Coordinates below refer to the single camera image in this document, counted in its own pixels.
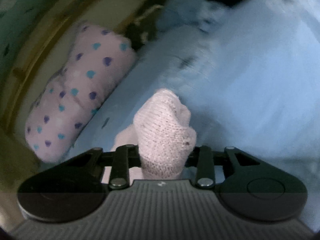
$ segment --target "white knit sock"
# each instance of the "white knit sock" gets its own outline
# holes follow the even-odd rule
[[[156,92],[136,113],[133,125],[138,137],[145,179],[177,179],[196,144],[189,127],[191,113],[169,90]]]

